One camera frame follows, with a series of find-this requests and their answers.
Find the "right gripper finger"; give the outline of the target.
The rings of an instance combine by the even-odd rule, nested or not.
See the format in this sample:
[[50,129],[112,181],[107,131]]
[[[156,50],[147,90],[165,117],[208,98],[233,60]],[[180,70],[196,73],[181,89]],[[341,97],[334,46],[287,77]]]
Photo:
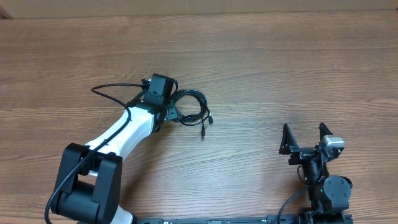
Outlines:
[[279,148],[279,154],[289,155],[297,153],[299,145],[297,144],[290,126],[285,123],[283,126],[282,140]]
[[320,140],[321,141],[325,136],[333,135],[333,133],[328,129],[328,127],[326,126],[325,123],[320,123],[318,128],[319,128],[319,132],[320,132]]

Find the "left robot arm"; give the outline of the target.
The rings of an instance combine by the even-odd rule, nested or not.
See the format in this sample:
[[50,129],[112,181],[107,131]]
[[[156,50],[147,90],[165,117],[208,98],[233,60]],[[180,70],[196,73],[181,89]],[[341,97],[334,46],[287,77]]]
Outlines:
[[69,144],[47,211],[78,223],[136,223],[119,204],[123,162],[140,141],[176,116],[174,101],[161,108],[140,101],[96,139]]

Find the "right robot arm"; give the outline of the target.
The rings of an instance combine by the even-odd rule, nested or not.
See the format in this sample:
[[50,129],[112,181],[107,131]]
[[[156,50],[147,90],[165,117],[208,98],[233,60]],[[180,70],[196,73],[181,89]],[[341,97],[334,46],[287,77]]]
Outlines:
[[[333,134],[325,125],[319,126],[320,141],[313,147],[300,147],[296,142],[290,126],[283,126],[279,153],[289,155],[290,165],[297,166],[297,175],[305,184],[289,197],[281,206],[276,223],[312,223],[312,224],[350,224],[354,220],[346,215],[349,209],[349,198],[353,188],[352,181],[340,175],[330,175],[326,166],[340,156],[345,148],[341,136]],[[299,195],[308,193],[310,206],[301,208],[296,215],[283,215],[284,208]]]

